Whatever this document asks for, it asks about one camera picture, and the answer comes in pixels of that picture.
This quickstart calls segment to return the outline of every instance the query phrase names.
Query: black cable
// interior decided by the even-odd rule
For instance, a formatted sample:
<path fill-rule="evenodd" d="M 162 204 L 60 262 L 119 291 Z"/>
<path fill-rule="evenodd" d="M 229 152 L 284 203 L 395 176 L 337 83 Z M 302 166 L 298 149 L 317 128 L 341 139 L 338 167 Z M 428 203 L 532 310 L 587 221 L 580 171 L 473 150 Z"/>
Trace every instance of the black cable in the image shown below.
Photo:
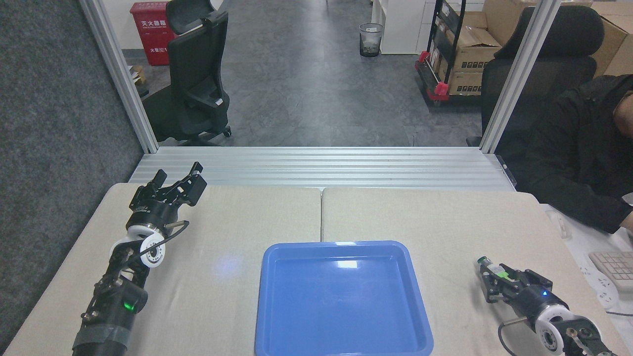
<path fill-rule="evenodd" d="M 497 329 L 497 335 L 499 335 L 499 341 L 501 342 L 501 346 L 503 346 L 504 349 L 506 349 L 506 351 L 511 355 L 511 356 L 517 356 L 514 352 L 512 352 L 510 350 L 510 348 L 508 348 L 508 346 L 506 345 L 506 343 L 503 341 L 503 337 L 501 336 L 501 329 L 503 329 L 503 327 L 506 326 L 506 324 L 504 322 L 502 322 L 501 324 L 499 324 L 499 329 Z"/>
<path fill-rule="evenodd" d="M 607 314 L 613 314 L 613 315 L 621 315 L 623 317 L 633 317 L 633 314 L 626 314 L 626 313 L 617 313 L 617 312 L 606 312 Z"/>
<path fill-rule="evenodd" d="M 130 256 L 130 258 L 128 258 L 127 261 L 125 261 L 124 263 L 121 264 L 121 266 L 119 266 L 119 268 L 117 268 L 117 274 L 119 272 L 121 272 L 123 269 L 127 268 L 132 262 L 138 260 L 141 256 L 145 255 L 147 252 L 153 251 L 155 250 L 157 247 L 166 244 L 167 242 L 169 242 L 170 240 L 172 240 L 173 238 L 175 238 L 176 236 L 178 236 L 181 232 L 183 232 L 187 226 L 189 226 L 189 221 L 187 220 L 183 220 L 182 221 L 182 227 L 176 231 L 175 233 L 173 233 L 171 236 L 167 237 L 166 239 L 164 239 L 163 241 L 160 241 L 159 243 L 152 245 L 148 248 L 146 248 L 145 250 L 142 250 L 139 253 L 135 253 L 132 256 Z"/>

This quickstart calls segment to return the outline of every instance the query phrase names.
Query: wire mesh trash can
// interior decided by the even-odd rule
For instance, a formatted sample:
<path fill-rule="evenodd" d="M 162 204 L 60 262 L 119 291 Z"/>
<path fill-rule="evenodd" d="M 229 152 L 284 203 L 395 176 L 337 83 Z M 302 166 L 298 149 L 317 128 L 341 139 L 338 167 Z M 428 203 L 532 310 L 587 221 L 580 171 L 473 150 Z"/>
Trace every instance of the wire mesh trash can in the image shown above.
<path fill-rule="evenodd" d="M 364 23 L 360 29 L 360 55 L 376 57 L 380 53 L 380 40 L 384 27 L 378 23 Z"/>

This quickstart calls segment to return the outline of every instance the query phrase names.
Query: aluminum frame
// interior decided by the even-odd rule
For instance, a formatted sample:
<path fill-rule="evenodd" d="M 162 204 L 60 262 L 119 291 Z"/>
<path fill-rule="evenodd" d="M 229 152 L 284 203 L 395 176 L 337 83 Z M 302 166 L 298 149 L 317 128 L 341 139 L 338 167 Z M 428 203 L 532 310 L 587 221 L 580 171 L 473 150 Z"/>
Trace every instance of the aluminum frame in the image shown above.
<path fill-rule="evenodd" d="M 123 101 L 134 132 L 145 153 L 156 153 L 158 142 L 147 119 L 134 83 L 130 80 L 127 64 L 119 46 L 116 34 L 101 0 L 79 0 L 99 50 L 106 62 L 116 90 Z"/>
<path fill-rule="evenodd" d="M 501 135 L 506 129 L 510 115 L 523 91 L 560 4 L 561 0 L 540 0 L 536 5 L 506 83 L 501 90 L 497 105 L 492 112 L 490 124 L 479 145 L 483 153 L 496 151 Z"/>

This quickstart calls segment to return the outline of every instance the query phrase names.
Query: black jacket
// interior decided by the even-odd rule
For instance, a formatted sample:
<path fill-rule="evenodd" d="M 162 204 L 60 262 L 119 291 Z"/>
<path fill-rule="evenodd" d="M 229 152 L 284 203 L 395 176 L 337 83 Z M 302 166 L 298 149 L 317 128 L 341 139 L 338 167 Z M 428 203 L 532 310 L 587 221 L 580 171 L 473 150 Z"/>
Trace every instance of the black jacket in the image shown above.
<path fill-rule="evenodd" d="M 633 211 L 622 199 L 633 192 L 633 139 L 613 123 L 615 107 L 631 89 L 633 75 L 622 75 L 564 92 L 534 124 L 517 188 L 614 233 Z"/>

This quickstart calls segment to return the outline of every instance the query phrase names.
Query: green indicator light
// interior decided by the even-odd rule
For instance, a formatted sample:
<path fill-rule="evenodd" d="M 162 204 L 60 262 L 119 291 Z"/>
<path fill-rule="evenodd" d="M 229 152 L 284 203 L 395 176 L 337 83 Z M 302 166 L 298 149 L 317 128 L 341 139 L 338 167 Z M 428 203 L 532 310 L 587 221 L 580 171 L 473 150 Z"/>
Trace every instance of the green indicator light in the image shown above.
<path fill-rule="evenodd" d="M 133 306 L 132 304 L 129 304 L 129 303 L 127 303 L 127 302 L 123 302 L 123 306 L 124 306 L 127 310 L 129 310 L 129 311 L 131 311 L 131 312 L 133 312 L 133 311 L 134 311 L 134 306 Z"/>

